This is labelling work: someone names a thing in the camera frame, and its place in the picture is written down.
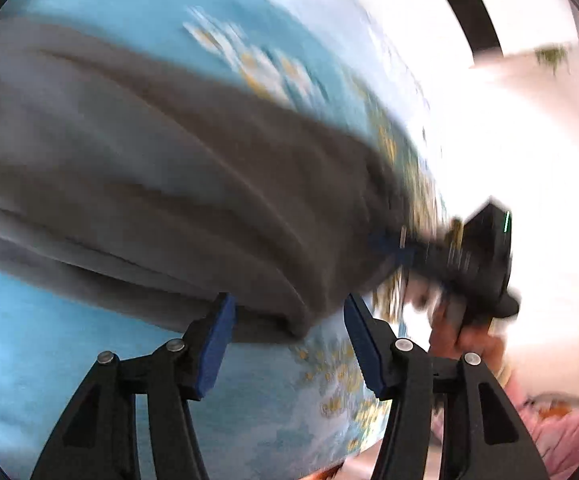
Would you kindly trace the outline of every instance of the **pink clothing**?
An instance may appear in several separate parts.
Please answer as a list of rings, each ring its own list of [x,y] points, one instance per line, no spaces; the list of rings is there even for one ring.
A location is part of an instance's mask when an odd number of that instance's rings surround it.
[[[538,410],[527,403],[527,395],[514,374],[505,392],[543,457],[550,480],[567,480],[579,466],[579,408],[563,417],[541,418]],[[442,437],[442,428],[443,420],[439,416],[432,421],[432,430]]]

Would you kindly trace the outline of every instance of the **black strip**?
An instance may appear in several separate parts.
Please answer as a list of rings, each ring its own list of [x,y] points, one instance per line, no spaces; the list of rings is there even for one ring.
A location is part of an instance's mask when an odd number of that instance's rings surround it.
[[[447,0],[474,54],[498,50],[501,44],[483,0]]]

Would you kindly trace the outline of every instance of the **gray cloth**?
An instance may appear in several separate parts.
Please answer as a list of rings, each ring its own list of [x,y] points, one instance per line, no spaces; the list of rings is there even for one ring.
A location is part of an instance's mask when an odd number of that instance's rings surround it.
[[[69,28],[0,20],[0,269],[185,330],[287,342],[391,262],[404,184],[354,137]]]

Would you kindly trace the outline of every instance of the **human hand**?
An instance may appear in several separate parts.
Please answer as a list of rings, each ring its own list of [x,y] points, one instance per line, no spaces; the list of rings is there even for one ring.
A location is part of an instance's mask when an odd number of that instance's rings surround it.
[[[505,341],[489,334],[488,326],[466,326],[457,334],[456,329],[445,319],[445,304],[434,312],[429,336],[429,353],[435,357],[460,359],[466,352],[479,354],[493,374],[503,368]]]

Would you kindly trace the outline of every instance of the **blue fabric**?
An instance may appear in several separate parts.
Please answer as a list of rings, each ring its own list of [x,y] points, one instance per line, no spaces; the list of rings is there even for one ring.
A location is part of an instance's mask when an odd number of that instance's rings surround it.
[[[429,188],[429,176],[403,124],[384,110],[358,73],[269,0],[10,0],[2,13],[70,25],[343,126],[381,150],[406,178],[419,206],[427,207],[429,196],[420,190]],[[367,48],[362,52],[371,54]],[[376,59],[368,64],[378,66]],[[174,336],[0,274],[4,469],[12,478],[29,477],[100,351],[130,358]],[[342,311],[295,347],[228,346],[216,386],[191,406],[214,480],[300,478],[374,444],[388,410],[389,403],[378,402],[364,386]],[[137,417],[142,474],[150,480],[144,399],[138,400]]]

